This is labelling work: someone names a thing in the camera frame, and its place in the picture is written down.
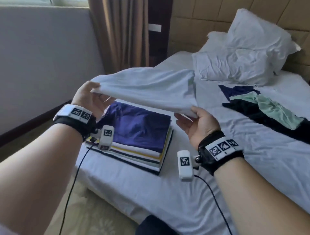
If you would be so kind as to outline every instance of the black wrist strap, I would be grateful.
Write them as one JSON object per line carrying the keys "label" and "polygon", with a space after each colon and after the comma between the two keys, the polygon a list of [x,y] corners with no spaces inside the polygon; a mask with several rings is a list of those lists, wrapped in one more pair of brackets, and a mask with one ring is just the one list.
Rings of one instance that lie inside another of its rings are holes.
{"label": "black wrist strap", "polygon": [[57,123],[62,123],[76,129],[82,135],[83,142],[90,136],[92,132],[95,132],[96,130],[96,118],[93,115],[91,115],[86,124],[80,122],[79,120],[62,116],[58,116],[54,120],[53,124]]}
{"label": "black wrist strap", "polygon": [[244,158],[243,152],[240,150],[240,151],[233,152],[232,154],[229,154],[225,156],[224,158],[217,161],[211,155],[211,153],[206,149],[206,146],[222,137],[225,137],[222,131],[215,131],[211,133],[210,135],[208,135],[206,138],[204,138],[198,146],[198,152],[201,157],[201,166],[205,168],[207,171],[209,171],[212,176],[214,176],[214,172],[218,168],[220,168],[222,165],[224,165],[226,162],[230,161],[231,159],[234,159],[236,157]]}

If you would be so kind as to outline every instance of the black and white square marker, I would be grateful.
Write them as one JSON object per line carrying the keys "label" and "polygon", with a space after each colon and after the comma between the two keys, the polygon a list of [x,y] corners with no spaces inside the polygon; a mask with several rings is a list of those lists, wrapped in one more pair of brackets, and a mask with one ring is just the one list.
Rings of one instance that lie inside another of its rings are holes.
{"label": "black and white square marker", "polygon": [[181,157],[181,166],[189,166],[189,158],[188,157]]}
{"label": "black and white square marker", "polygon": [[214,157],[222,152],[217,146],[214,146],[213,148],[209,149],[208,151],[209,151]]}
{"label": "black and white square marker", "polygon": [[82,112],[82,110],[77,109],[77,108],[74,108],[74,109],[71,111],[72,114],[77,115],[77,116],[80,116],[80,115],[81,115],[81,112]]}
{"label": "black and white square marker", "polygon": [[84,119],[86,119],[86,120],[88,120],[89,118],[90,118],[90,114],[89,113],[86,113],[86,112],[82,112],[82,115],[81,115],[81,118],[84,118]]}
{"label": "black and white square marker", "polygon": [[112,136],[112,131],[111,130],[104,130],[103,135],[105,136]]}
{"label": "black and white square marker", "polygon": [[230,144],[230,146],[235,147],[239,146],[234,140],[227,140],[227,142]]}
{"label": "black and white square marker", "polygon": [[217,146],[219,146],[222,151],[225,151],[230,148],[229,144],[226,141],[219,143]]}

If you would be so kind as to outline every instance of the beige patterned carpet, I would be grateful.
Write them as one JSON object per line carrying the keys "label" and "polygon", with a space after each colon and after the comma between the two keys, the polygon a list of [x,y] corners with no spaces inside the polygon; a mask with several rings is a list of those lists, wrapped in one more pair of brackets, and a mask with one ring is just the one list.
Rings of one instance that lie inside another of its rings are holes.
{"label": "beige patterned carpet", "polygon": [[[51,126],[49,121],[0,148],[0,161],[26,146]],[[64,207],[73,183],[71,179],[45,235],[57,235]],[[76,182],[70,197],[62,235],[133,235],[137,223],[105,200]]]}

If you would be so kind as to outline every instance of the dark brown baseboard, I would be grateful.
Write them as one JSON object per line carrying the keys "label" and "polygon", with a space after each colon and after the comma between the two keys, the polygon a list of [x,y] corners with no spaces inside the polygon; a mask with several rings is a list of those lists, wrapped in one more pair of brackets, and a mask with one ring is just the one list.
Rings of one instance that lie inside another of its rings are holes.
{"label": "dark brown baseboard", "polygon": [[69,100],[68,102],[57,106],[56,108],[53,108],[46,113],[41,114],[40,116],[37,116],[30,121],[21,124],[18,127],[15,127],[14,129],[0,135],[0,147],[3,145],[11,142],[12,140],[15,140],[16,138],[20,137],[21,135],[26,134],[27,132],[31,131],[32,129],[42,125],[43,123],[47,122],[48,120],[52,119],[56,113],[65,105],[70,104],[72,100]]}

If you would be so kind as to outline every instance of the person's leg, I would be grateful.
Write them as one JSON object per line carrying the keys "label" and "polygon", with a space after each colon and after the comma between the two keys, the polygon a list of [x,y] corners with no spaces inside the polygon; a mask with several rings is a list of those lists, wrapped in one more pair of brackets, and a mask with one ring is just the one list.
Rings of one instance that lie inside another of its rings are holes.
{"label": "person's leg", "polygon": [[178,235],[176,231],[170,228],[164,221],[149,215],[138,226],[135,235]]}

